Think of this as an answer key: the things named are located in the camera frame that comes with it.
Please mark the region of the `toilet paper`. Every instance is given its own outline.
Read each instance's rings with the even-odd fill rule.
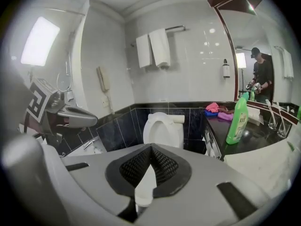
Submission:
[[[174,123],[184,124],[185,116],[184,115],[168,115],[170,119],[174,121]]]

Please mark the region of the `white towel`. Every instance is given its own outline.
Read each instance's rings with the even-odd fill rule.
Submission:
[[[151,44],[147,34],[136,38],[138,60],[140,68],[149,66],[152,64],[151,57]]]
[[[283,61],[284,61],[284,77],[293,79],[292,56],[286,49],[284,49],[283,52]]]
[[[156,66],[170,66],[169,44],[165,29],[150,32],[150,42]]]

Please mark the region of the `countertop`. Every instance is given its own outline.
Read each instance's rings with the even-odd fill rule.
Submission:
[[[248,122],[241,140],[237,144],[229,145],[226,138],[231,122],[218,117],[206,117],[206,122],[221,151],[222,160],[225,155],[254,151],[283,140],[266,123],[257,126]]]

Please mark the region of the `man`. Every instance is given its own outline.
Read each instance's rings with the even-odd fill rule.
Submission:
[[[256,91],[255,100],[260,103],[266,104],[266,99],[270,100],[271,84],[274,78],[273,68],[268,60],[265,60],[261,56],[261,52],[258,48],[253,48],[251,58],[255,58],[253,74],[254,77],[251,81],[253,86],[255,83],[260,83],[260,91]]]

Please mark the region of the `soap dispenser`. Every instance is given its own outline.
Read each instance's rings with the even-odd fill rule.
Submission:
[[[224,78],[230,78],[230,65],[227,64],[227,60],[224,59],[224,64],[222,66]]]

